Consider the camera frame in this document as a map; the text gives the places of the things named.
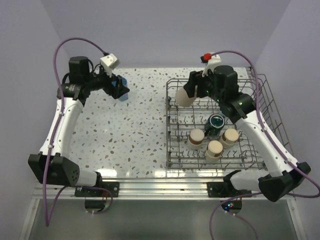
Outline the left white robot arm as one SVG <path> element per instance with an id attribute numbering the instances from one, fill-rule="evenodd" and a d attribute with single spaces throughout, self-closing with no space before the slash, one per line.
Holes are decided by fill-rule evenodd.
<path id="1" fill-rule="evenodd" d="M 98 72 L 95 72 L 90 69 L 93 64 L 87 57 L 70 58 L 69 72 L 57 90 L 55 115 L 47 138 L 39 152 L 28 158 L 28 165 L 41 184 L 86 186 L 87 192 L 95 197 L 103 193 L 101 174 L 81 170 L 71 161 L 70 145 L 76 123 L 91 92 L 103 90 L 113 99 L 118 99 L 130 91 L 124 85 L 123 77 L 113 73 L 119 63 L 114 54 L 107 54 L 100 58 Z"/>

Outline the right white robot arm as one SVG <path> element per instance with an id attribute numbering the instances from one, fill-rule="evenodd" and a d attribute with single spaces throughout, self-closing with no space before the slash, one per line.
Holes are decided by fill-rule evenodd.
<path id="1" fill-rule="evenodd" d="M 188 97 L 214 100 L 220 111 L 253 144 L 262 157 L 266 170 L 235 170 L 223 178 L 223 192 L 235 196 L 239 191 L 262 193 L 276 202 L 298 187 L 310 173 L 307 162 L 298 162 L 281 144 L 266 124 L 257 98 L 239 90 L 238 74 L 229 65 L 219 65 L 209 70 L 192 71 L 183 86 Z"/>

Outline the tall beige cup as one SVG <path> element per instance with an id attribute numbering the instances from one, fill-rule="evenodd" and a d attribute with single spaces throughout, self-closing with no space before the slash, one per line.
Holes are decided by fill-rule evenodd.
<path id="1" fill-rule="evenodd" d="M 194 93 L 193 97 L 189 97 L 187 91 L 181 87 L 175 94 L 176 104 L 180 107 L 188 108 L 197 99 L 197 92 Z"/>

